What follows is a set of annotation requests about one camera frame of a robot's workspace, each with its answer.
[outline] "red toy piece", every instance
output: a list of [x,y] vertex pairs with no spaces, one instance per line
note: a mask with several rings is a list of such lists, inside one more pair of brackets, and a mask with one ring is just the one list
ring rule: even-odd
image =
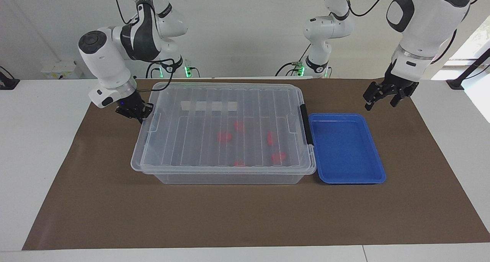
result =
[[235,161],[234,166],[245,166],[245,163],[243,161]]
[[282,162],[287,158],[284,152],[276,152],[272,155],[273,164],[282,164]]
[[232,138],[233,138],[233,136],[231,136],[230,133],[226,133],[223,131],[217,133],[217,141],[219,141],[221,143],[229,142],[229,141],[231,141]]
[[236,120],[235,121],[235,130],[240,133],[245,132],[245,126],[243,125],[243,122]]
[[267,132],[267,144],[269,146],[273,146],[274,145],[273,133],[271,131]]

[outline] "blue plastic tray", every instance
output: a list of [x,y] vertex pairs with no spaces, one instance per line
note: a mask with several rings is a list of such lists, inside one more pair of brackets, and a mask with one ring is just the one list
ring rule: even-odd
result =
[[380,184],[386,180],[368,124],[360,114],[309,117],[320,178],[329,184]]

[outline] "white table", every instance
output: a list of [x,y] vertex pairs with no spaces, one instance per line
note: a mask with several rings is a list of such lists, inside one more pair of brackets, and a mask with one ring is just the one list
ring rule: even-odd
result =
[[[0,261],[490,261],[490,243],[20,251],[95,83],[28,80],[14,91],[0,91]],[[490,124],[463,91],[444,82],[422,81],[413,101],[489,229]]]

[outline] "transparent lid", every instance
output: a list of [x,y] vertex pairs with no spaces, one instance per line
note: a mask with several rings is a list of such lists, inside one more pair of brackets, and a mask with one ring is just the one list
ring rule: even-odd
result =
[[[157,83],[155,89],[165,86]],[[301,90],[287,84],[172,83],[152,92],[131,166],[147,174],[314,173]]]

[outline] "plastic container lid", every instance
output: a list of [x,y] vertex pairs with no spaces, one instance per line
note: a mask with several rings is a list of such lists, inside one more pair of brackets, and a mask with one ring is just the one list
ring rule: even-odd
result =
[[329,184],[380,184],[385,170],[364,117],[311,114],[311,133],[320,178]]
[[152,92],[149,102],[154,112],[142,124],[134,170],[308,175],[316,169],[295,86],[179,82]]

